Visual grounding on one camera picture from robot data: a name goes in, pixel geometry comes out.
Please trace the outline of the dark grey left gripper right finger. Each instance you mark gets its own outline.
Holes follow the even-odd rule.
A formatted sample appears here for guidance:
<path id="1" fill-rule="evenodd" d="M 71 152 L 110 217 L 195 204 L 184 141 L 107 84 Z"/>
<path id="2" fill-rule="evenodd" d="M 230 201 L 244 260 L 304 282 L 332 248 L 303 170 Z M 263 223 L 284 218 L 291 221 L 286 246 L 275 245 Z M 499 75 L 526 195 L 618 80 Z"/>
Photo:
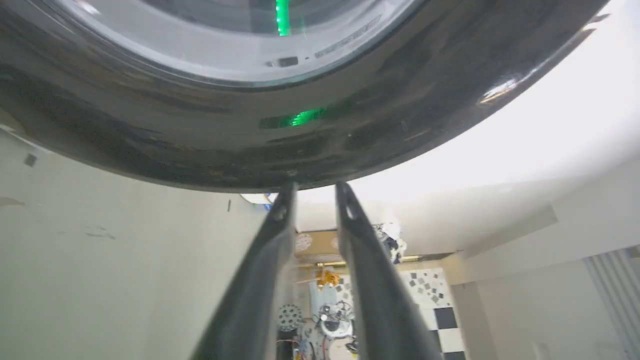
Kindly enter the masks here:
<path id="1" fill-rule="evenodd" d="M 442 360 L 434 335 L 350 185 L 335 185 L 339 251 L 352 283 L 359 360 Z"/>

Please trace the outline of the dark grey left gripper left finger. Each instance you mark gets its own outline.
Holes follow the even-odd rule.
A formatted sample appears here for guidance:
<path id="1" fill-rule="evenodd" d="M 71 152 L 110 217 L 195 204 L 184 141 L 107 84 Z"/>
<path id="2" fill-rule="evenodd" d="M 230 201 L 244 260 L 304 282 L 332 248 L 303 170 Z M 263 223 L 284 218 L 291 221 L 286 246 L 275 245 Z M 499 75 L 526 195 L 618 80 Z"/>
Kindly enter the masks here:
<path id="1" fill-rule="evenodd" d="M 279 292 L 295 251 L 297 191 L 294 182 L 279 190 L 191 360 L 275 360 Z"/>

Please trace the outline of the black round washing machine door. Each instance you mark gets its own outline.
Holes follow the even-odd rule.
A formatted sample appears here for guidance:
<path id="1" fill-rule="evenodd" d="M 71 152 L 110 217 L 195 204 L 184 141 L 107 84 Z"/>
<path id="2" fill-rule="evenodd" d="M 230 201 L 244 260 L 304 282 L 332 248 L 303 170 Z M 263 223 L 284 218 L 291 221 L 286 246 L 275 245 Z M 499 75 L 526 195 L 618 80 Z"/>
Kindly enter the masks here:
<path id="1" fill-rule="evenodd" d="M 379 173 L 467 132 L 611 0 L 0 0 L 0 123 L 197 191 Z"/>

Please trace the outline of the grey round perforated disc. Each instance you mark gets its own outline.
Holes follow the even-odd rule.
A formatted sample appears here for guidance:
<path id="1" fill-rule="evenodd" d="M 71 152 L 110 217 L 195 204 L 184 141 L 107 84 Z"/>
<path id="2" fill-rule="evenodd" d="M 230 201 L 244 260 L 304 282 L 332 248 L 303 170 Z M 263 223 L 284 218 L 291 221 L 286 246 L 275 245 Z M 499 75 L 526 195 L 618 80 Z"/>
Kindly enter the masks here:
<path id="1" fill-rule="evenodd" d="M 299 306 L 288 303 L 278 310 L 277 324 L 282 333 L 294 332 L 304 323 L 302 310 Z"/>

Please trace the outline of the yellow toy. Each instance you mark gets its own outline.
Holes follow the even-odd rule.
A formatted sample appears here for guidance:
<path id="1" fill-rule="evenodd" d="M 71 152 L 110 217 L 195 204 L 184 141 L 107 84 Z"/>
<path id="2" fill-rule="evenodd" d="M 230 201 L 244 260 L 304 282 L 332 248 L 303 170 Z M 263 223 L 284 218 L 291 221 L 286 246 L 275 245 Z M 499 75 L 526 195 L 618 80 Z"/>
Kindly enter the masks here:
<path id="1" fill-rule="evenodd" d="M 332 270 L 321 268 L 316 272 L 316 284 L 318 289 L 337 287 L 341 284 L 340 281 L 340 275 Z"/>

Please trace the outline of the white and blue clothing pile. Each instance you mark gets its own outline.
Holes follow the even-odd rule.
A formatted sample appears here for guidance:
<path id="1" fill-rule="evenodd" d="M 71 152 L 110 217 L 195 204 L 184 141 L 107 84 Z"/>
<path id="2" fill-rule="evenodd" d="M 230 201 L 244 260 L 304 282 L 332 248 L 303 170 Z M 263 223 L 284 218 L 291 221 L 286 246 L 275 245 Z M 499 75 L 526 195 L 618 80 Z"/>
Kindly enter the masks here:
<path id="1" fill-rule="evenodd" d="M 394 222 L 373 224 L 372 228 L 393 264 L 403 261 L 407 242 L 402 239 L 402 228 Z"/>

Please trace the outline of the black and white checkered board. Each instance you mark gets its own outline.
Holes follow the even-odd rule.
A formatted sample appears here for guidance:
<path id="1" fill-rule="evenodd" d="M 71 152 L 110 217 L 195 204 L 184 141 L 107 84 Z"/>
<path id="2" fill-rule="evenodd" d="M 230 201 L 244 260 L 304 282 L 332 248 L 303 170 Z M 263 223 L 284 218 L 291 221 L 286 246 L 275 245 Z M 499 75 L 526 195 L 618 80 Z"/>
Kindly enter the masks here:
<path id="1" fill-rule="evenodd" d="M 400 269 L 398 275 L 432 333 L 442 360 L 469 360 L 453 296 L 442 268 Z"/>

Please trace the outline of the brown cardboard box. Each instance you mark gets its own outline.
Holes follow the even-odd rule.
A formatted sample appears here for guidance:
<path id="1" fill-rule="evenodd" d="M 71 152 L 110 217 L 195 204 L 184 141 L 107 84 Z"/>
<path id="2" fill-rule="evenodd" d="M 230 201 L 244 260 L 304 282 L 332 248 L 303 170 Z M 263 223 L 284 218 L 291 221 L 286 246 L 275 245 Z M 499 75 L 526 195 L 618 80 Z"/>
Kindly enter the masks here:
<path id="1" fill-rule="evenodd" d="M 343 260 L 336 231 L 300 232 L 295 235 L 295 257 L 307 264 Z"/>

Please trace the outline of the white ribbed radiator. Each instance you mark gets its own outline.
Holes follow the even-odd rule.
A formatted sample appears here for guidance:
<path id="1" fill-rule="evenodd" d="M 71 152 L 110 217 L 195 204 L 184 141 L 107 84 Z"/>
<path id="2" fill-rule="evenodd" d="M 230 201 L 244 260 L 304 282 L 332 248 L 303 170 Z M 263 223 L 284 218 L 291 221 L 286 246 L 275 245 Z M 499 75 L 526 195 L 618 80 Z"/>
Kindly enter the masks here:
<path id="1" fill-rule="evenodd" d="M 583 262 L 627 359 L 640 360 L 640 258 L 626 248 L 589 256 Z"/>

